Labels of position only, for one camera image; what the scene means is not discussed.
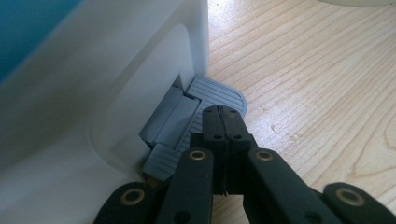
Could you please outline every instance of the wooden floor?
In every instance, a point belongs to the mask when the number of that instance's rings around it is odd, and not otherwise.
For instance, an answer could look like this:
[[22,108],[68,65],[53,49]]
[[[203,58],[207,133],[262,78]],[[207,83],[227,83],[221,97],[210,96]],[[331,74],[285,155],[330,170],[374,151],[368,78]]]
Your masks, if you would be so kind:
[[[396,213],[396,6],[209,0],[209,35],[209,76],[244,93],[260,147]],[[212,223],[248,223],[242,197],[215,197]]]

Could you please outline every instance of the blue panel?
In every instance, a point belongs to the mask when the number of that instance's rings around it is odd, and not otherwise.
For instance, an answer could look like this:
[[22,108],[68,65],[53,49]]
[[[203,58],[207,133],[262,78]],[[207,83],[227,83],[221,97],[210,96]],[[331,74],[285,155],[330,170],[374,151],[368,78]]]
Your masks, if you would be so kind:
[[82,0],[1,0],[0,83]]

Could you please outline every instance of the wood grain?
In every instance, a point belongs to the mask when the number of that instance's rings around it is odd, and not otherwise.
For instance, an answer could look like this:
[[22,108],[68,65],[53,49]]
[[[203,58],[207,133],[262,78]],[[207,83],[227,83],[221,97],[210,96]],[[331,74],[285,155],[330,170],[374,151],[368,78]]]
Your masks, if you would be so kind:
[[[244,93],[260,147],[396,213],[396,6],[209,0],[209,35],[209,76]],[[242,197],[215,197],[213,223],[248,223]]]

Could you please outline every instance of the screw hole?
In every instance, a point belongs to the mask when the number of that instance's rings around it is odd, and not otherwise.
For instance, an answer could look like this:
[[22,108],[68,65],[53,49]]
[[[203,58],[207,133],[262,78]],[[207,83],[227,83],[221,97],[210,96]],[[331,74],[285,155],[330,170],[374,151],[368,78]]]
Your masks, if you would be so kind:
[[136,205],[145,198],[145,191],[142,189],[128,189],[121,195],[121,203],[124,205]]
[[188,223],[191,220],[191,215],[189,212],[180,211],[174,215],[174,221],[176,224]]
[[335,192],[335,194],[337,195],[338,199],[349,205],[364,205],[364,199],[352,189],[340,188]]
[[206,153],[204,153],[203,151],[192,151],[190,152],[189,156],[192,160],[200,161],[206,157]]
[[320,224],[323,222],[323,218],[320,214],[311,211],[305,212],[305,219],[312,224]]
[[256,153],[256,158],[262,161],[270,161],[271,159],[273,159],[273,155],[269,152],[265,152],[265,151],[258,151]]

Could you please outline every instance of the white plastic container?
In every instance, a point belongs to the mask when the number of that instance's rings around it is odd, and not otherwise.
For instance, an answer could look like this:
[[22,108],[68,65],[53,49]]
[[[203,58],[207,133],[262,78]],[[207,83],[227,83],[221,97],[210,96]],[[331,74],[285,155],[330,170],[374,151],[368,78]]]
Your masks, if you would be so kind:
[[208,62],[207,3],[86,1],[0,87],[0,223],[89,223],[139,181],[138,137]]

